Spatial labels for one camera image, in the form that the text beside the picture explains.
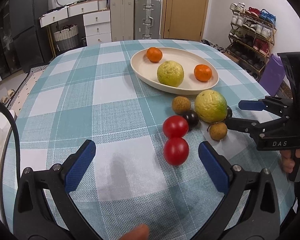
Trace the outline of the person's right hand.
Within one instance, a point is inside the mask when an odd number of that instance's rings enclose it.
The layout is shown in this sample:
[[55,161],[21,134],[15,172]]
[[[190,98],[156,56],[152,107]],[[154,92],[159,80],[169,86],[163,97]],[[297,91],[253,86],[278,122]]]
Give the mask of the person's right hand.
[[[281,154],[281,158],[282,158],[283,170],[286,173],[292,173],[293,168],[295,166],[295,161],[293,160],[291,150],[282,150],[282,151],[280,151],[280,154]],[[297,158],[300,158],[300,149],[296,150],[295,156]]]

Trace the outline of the person's left hand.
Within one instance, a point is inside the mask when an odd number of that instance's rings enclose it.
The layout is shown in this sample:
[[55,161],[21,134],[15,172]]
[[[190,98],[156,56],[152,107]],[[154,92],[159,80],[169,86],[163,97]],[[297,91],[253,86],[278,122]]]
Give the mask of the person's left hand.
[[149,227],[146,224],[140,224],[120,237],[119,240],[147,240],[148,238]]

